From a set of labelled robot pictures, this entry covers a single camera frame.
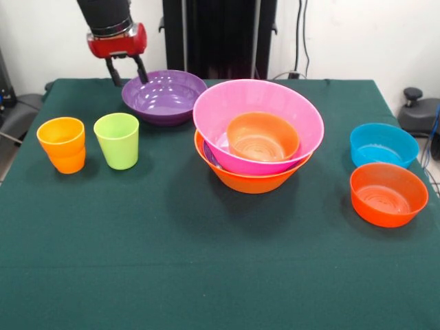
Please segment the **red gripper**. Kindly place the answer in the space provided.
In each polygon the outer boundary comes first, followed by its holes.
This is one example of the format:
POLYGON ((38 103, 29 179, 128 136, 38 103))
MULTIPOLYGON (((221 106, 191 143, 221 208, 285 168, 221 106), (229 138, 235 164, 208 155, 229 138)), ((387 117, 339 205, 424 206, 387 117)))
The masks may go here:
POLYGON ((147 46, 146 30, 142 23, 134 23, 126 32, 109 38, 98 38, 89 32, 87 34, 87 44, 95 57, 105 58, 107 69, 116 87, 121 87, 122 81, 118 71, 113 66, 111 57, 133 57, 141 83, 149 82, 144 63, 139 56, 145 52, 147 46))

